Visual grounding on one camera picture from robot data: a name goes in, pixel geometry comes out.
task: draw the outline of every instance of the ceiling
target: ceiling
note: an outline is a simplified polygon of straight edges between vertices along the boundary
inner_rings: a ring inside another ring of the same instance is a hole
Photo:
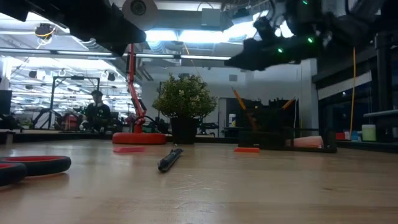
[[[111,0],[121,7],[124,0]],[[154,30],[172,30],[179,39],[185,30],[192,30],[200,27],[201,10],[203,8],[222,9],[228,17],[231,9],[235,5],[257,4],[251,8],[251,13],[264,12],[264,1],[226,1],[215,0],[212,2],[200,1],[155,1],[163,16]],[[55,32],[50,41],[38,39],[34,31],[41,23],[53,24],[50,21],[36,14],[30,13],[26,22],[17,21],[4,14],[0,14],[0,47],[17,49],[42,49],[42,50],[73,50],[79,52],[106,52],[106,49],[95,43],[95,40],[82,42],[70,35],[68,29],[55,27]],[[241,41],[247,37],[247,32],[243,32],[225,41],[150,41],[136,44],[136,52],[152,54],[182,54],[182,55],[211,55],[231,57],[242,51]],[[131,102],[130,94],[126,88],[126,59],[116,58],[107,60],[106,58],[83,60],[76,58],[43,58],[26,55],[26,57],[2,56],[3,66],[11,71],[11,89],[13,90],[13,110],[24,111],[27,108],[48,108],[50,106],[50,93],[52,90],[52,77],[64,75],[81,76],[85,78],[100,78],[100,90],[104,93],[106,102],[116,111],[126,112],[131,110],[127,104]],[[136,88],[141,94],[140,82],[156,82],[163,80],[165,74],[170,71],[178,73],[202,73],[206,82],[222,83],[228,76],[221,77],[220,74],[239,74],[240,71],[234,68],[224,68],[223,62],[211,60],[175,60],[175,59],[150,59],[140,60],[138,73],[147,72],[153,79],[137,80]],[[30,78],[29,73],[37,72],[37,78]],[[115,81],[108,81],[109,73],[116,77]],[[76,106],[85,106],[90,102],[91,96],[88,95],[95,89],[91,80],[70,80],[66,79],[55,89],[54,108],[59,111],[69,110]]]

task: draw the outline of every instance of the person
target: person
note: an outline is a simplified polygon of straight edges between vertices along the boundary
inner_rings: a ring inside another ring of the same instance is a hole
[[[93,128],[104,133],[111,118],[110,108],[102,101],[102,92],[94,90],[91,92],[94,103],[90,103],[85,110],[85,120],[80,124],[80,129]]]

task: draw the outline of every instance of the potted plant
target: potted plant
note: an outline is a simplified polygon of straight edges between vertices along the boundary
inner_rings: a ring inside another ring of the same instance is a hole
[[[152,106],[170,118],[174,143],[193,144],[200,119],[216,108],[216,97],[210,96],[198,75],[170,74],[159,93]]]

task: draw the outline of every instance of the wooden table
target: wooden table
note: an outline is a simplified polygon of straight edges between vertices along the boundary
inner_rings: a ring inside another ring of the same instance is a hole
[[[261,151],[184,146],[169,173],[157,162],[172,148],[121,156],[110,141],[0,146],[0,156],[65,155],[62,175],[0,190],[1,224],[398,223],[398,155]]]

